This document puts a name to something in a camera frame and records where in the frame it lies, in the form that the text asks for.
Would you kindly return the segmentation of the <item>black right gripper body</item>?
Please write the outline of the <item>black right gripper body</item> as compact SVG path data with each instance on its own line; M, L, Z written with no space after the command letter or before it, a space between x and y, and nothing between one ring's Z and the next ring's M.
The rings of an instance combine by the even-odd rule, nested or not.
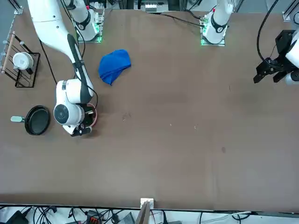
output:
M93 127L95 124L95 106L94 105L80 105L84 112L85 117L80 124L81 127Z

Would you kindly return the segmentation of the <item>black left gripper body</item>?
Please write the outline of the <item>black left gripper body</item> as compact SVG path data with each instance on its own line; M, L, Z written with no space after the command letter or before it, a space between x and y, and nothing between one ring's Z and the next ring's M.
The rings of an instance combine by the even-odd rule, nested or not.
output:
M283 57L288 52L295 30L282 30L275 38L278 55Z

